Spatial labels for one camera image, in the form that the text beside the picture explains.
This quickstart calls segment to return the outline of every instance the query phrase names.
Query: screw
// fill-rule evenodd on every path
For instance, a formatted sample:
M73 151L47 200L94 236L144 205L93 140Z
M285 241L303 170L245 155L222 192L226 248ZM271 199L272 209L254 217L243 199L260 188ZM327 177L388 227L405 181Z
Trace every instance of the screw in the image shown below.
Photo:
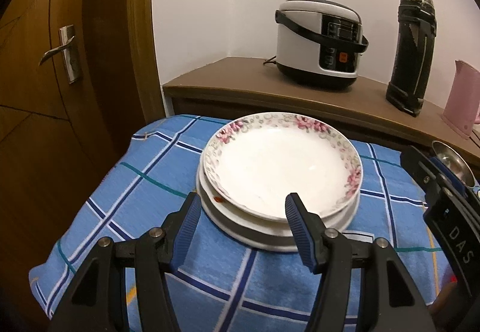
M328 238L336 238L338 236L338 231L337 229L334 229L334 228L327 228L325 229L325 235Z
M378 239L375 240L375 242L377 243L377 245L380 248L387 248L388 247L388 240L386 238L378 238Z
M110 245L110 238L101 238L97 244L101 247L107 247Z
M159 238L160 236L162 236L163 230L162 228L156 226L155 228L150 229L148 231L148 234L153 238Z

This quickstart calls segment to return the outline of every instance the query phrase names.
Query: door handle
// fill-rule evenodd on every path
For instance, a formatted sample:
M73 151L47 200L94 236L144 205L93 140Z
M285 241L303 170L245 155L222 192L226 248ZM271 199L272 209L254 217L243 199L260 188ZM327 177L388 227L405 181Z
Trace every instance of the door handle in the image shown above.
M82 69L80 67L80 58L78 50L75 46L75 29L73 25L64 26L59 29L60 46L46 51L40 59L39 66L45 63L49 58L57 53L63 53L63 65L67 72L68 83L72 84L74 81L82 77Z
M49 51L46 51L45 53L43 53L43 56L40 59L40 63L38 63L38 66L45 63L49 58L53 57L57 53L60 53L61 51L67 49L70 46L71 42L74 40L74 38L75 36L69 38L68 41L63 45L57 46L56 48L50 49Z

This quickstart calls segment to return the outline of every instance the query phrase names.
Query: pink kettle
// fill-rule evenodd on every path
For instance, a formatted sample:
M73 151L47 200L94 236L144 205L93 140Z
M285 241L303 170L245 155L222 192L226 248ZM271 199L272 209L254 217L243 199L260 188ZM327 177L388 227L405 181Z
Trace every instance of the pink kettle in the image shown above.
M442 119L464 139L474 124L480 124L480 72L465 61L456 60L457 70Z

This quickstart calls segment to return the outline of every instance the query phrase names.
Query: black thermos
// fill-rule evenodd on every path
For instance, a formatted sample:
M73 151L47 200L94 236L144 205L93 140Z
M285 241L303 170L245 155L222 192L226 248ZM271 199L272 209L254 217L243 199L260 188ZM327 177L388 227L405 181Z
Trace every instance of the black thermos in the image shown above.
M397 54L386 98L416 117L430 75L437 21L432 0L400 0Z

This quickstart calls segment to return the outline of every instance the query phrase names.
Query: plate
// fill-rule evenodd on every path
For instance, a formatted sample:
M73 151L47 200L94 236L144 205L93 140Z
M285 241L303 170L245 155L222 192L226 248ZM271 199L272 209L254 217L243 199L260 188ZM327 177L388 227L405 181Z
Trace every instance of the plate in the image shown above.
M249 228L242 227L227 219L217 209L213 208L208 195L200 184L199 172L196 179L197 193L202 201L202 207L207 216L223 232L232 238L253 248L273 252L297 252L297 246L293 238L266 235Z
M198 166L198 177L202 190L205 191L212 208L224 215L227 219L237 223L245 228L264 233L266 235L292 237L292 231L288 223L277 223L274 221L264 220L252 214L237 208L232 205L225 198L223 198L208 182L202 166L203 154L200 156L200 164Z
M264 220L286 223L291 192L325 220L354 204L363 179L359 154L343 134L288 112L236 119L210 138L204 152L203 168L215 190Z

